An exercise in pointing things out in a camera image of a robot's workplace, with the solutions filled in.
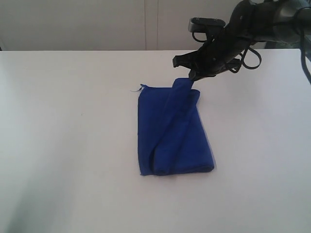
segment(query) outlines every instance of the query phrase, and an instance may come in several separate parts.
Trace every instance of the white table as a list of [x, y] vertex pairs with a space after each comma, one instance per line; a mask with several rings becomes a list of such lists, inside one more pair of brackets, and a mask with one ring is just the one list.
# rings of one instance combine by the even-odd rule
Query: white table
[[259, 69], [195, 83], [214, 171], [139, 175], [131, 90], [186, 77], [172, 67], [185, 52], [1, 52], [0, 232], [309, 233], [298, 50], [261, 50]]

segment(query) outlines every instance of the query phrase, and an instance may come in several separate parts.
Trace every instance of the white wall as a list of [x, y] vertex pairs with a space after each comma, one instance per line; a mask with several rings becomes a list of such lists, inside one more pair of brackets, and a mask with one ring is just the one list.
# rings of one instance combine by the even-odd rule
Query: white wall
[[228, 23], [240, 0], [1, 0], [4, 50], [197, 49], [191, 17]]

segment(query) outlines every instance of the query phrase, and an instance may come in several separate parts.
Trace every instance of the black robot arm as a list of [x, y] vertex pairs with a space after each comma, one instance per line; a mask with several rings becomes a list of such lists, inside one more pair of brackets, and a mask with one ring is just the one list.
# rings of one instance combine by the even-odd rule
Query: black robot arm
[[[189, 31], [194, 39], [194, 33], [205, 33], [207, 40], [196, 39], [204, 42], [203, 46], [197, 51], [175, 56], [173, 66], [189, 68], [189, 78], [197, 81], [228, 70], [237, 73], [241, 66], [257, 68], [248, 67], [244, 63], [248, 50], [259, 56], [261, 62], [258, 52], [250, 48], [257, 42], [303, 43], [305, 35], [311, 34], [311, 8], [305, 0], [266, 0], [260, 4], [243, 0], [235, 7], [226, 26], [219, 19], [192, 18]], [[305, 61], [303, 68], [311, 83]]]

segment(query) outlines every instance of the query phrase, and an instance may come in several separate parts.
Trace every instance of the blue cloth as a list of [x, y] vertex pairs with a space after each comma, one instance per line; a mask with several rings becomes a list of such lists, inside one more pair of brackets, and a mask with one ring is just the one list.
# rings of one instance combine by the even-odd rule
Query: blue cloth
[[138, 162], [141, 175], [209, 172], [214, 162], [188, 78], [172, 88], [144, 88], [138, 99]]

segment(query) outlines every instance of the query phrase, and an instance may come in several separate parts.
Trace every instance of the towel fold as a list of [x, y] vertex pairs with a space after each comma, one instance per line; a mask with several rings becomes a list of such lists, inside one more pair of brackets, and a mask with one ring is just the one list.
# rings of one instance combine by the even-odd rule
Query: towel fold
[[200, 92], [188, 78], [172, 88], [143, 85], [138, 99], [138, 162], [141, 175], [209, 172], [214, 162], [196, 108]]

